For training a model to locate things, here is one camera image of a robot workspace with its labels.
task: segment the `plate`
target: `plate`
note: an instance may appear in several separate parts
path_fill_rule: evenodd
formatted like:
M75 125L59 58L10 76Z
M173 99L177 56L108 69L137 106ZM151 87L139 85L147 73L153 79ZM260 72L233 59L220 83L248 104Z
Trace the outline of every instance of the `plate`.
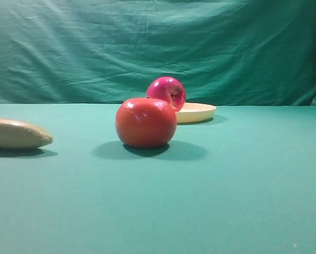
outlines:
M185 103L183 108L176 112L178 123L194 123L205 121L213 117L217 107L209 104Z

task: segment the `red apple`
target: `red apple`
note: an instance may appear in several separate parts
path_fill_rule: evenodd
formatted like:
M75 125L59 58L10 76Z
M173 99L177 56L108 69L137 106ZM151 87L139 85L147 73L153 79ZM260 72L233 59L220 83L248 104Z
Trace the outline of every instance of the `red apple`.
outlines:
M115 125L124 144L134 148L157 148L172 139L177 119L166 101L131 98L119 107Z
M156 79L147 88L146 95L168 102L176 112L182 109L186 100L185 88L172 77Z

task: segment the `table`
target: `table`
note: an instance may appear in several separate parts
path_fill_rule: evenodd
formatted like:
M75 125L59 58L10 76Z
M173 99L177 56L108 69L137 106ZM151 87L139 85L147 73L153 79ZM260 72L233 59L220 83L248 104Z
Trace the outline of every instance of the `table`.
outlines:
M316 254L315 106L220 106L153 151L118 107L0 105L54 135L0 152L0 254Z

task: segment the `apple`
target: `apple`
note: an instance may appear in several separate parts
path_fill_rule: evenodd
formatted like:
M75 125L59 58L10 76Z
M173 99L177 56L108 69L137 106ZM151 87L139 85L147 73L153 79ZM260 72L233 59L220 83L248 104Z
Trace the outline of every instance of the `apple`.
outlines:
M134 148L158 148L175 134L177 119L166 101L144 97L126 100L119 107L116 120L119 139Z
M147 88L146 95L168 102L176 112L182 109L186 100L185 88L177 79L172 77L156 79Z

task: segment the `apple bite mark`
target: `apple bite mark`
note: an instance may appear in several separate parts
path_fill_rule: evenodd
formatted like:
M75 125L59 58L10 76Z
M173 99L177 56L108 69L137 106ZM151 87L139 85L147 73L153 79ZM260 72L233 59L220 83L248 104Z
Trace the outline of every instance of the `apple bite mark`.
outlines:
M186 100L183 85L172 77L161 77L152 82L146 94L151 98L161 99L171 105L175 112L180 111Z

